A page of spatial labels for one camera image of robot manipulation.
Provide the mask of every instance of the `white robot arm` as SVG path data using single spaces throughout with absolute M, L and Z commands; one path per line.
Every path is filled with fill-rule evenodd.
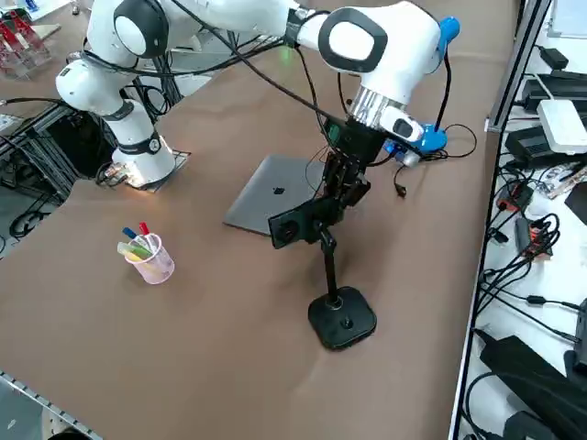
M 359 74 L 361 88 L 350 115 L 408 142 L 419 140 L 424 129 L 403 110 L 459 33 L 456 19 L 438 23 L 407 1 L 316 14 L 293 0 L 124 0 L 115 12 L 122 43 L 143 58 L 164 53 L 169 29 L 182 28 L 187 17 L 177 3 L 215 28 L 285 36 L 318 50 L 335 71 Z
M 337 72 L 360 75 L 349 118 L 409 143 L 421 140 L 425 130 L 404 108 L 459 33 L 455 19 L 438 23 L 407 1 L 323 14 L 293 0 L 98 0 L 87 34 L 93 53 L 137 68 L 185 42 L 200 26 L 178 4 L 212 27 L 283 37 L 290 45 L 318 50 Z M 143 106 L 120 97 L 135 76 L 77 60 L 58 75 L 57 88 L 68 104 L 106 121 L 119 143 L 113 161 L 124 166 L 128 183 L 141 187 L 169 175 L 174 159 Z

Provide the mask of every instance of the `clear plastic cup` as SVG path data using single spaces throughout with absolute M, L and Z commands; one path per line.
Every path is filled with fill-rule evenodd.
M 148 234 L 146 239 L 149 243 L 157 245 L 155 252 L 150 258 L 142 261 L 131 261 L 125 257 L 128 264 L 132 264 L 138 273 L 148 284 L 161 284 L 166 281 L 175 270 L 175 263 L 169 256 L 161 243 L 161 238 L 156 234 Z M 129 245 L 140 246 L 136 240 L 129 242 Z

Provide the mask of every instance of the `laptop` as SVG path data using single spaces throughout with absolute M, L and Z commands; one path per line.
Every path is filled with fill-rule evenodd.
M 320 161 L 267 156 L 228 210 L 224 223 L 269 236 L 269 218 L 314 197 L 323 170 Z

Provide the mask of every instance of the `white router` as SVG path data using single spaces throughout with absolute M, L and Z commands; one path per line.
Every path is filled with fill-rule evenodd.
M 587 153 L 587 130 L 572 101 L 555 99 L 538 75 L 534 75 L 550 99 L 540 101 L 538 116 L 550 149 L 557 153 Z

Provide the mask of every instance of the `brown table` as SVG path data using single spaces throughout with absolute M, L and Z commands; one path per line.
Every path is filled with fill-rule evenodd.
M 471 126 L 480 145 L 466 159 L 407 170 L 405 200 L 394 165 L 370 170 L 371 191 L 332 229 L 339 283 L 366 296 L 374 335 L 327 352 L 306 319 L 326 291 L 319 247 L 277 251 L 222 225 L 267 154 L 310 158 L 323 146 L 312 112 L 239 66 L 162 120 L 170 144 L 193 154 L 160 192 L 79 181 L 2 262 L 0 368 L 106 439 L 446 438 L 496 152 L 483 120 L 515 7 L 421 4 L 462 22 L 444 124 Z M 320 105 L 340 112 L 334 73 L 307 58 Z M 286 63 L 275 51 L 258 66 L 308 97 L 294 55 Z M 444 78 L 418 88 L 414 116 L 434 120 Z M 355 85 L 345 82 L 348 96 Z M 450 151 L 470 147 L 466 133 L 450 133 Z M 175 259 L 161 286 L 145 285 L 116 254 L 120 229 L 139 221 Z

